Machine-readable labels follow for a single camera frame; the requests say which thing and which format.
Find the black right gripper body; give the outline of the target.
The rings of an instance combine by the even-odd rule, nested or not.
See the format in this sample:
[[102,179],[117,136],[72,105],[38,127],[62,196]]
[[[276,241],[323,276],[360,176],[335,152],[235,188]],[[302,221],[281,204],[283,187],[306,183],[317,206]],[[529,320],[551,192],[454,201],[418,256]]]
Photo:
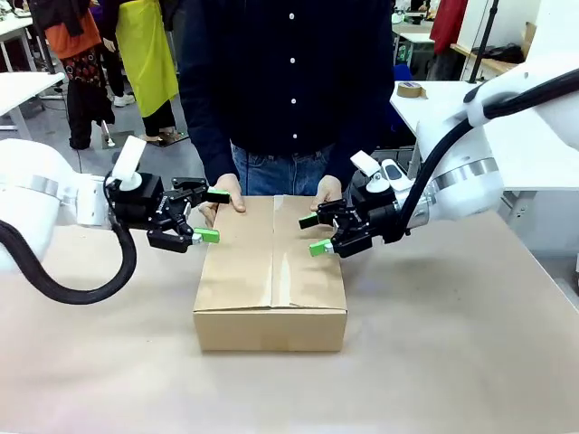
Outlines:
[[370,193],[364,183],[352,183],[349,189],[349,206],[356,208],[357,225],[347,228],[365,229],[371,236],[382,236],[396,224],[398,213],[394,206],[395,194],[392,187],[381,193]]

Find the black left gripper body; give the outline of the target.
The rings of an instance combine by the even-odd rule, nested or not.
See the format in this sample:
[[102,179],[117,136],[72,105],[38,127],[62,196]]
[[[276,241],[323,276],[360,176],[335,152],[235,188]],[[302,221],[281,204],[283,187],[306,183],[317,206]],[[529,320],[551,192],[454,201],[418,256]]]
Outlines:
[[140,185],[130,191],[120,188],[121,181],[106,177],[106,201],[108,217],[114,232],[136,229],[149,231],[166,230],[187,223],[188,214],[194,208],[188,202],[172,202],[171,188],[166,189],[159,175],[139,173]]

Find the person's left hand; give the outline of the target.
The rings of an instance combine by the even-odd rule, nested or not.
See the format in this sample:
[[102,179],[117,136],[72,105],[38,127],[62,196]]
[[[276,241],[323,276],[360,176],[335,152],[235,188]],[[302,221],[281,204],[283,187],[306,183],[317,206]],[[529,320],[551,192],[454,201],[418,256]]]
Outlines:
[[322,203],[329,203],[343,198],[342,184],[332,175],[324,175],[319,183],[317,193],[310,205],[310,210],[315,212]]

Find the person's right hand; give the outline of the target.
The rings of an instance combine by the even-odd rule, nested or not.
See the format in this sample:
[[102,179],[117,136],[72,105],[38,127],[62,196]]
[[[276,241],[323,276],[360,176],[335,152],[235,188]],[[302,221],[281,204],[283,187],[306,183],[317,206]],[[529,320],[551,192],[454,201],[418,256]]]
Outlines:
[[[230,195],[230,204],[236,212],[242,213],[246,211],[246,206],[242,197],[242,188],[238,177],[235,174],[221,175],[217,179],[214,189],[226,191]],[[205,225],[208,228],[214,226],[218,208],[219,203],[214,202],[205,202],[199,206],[199,212],[204,216]]]

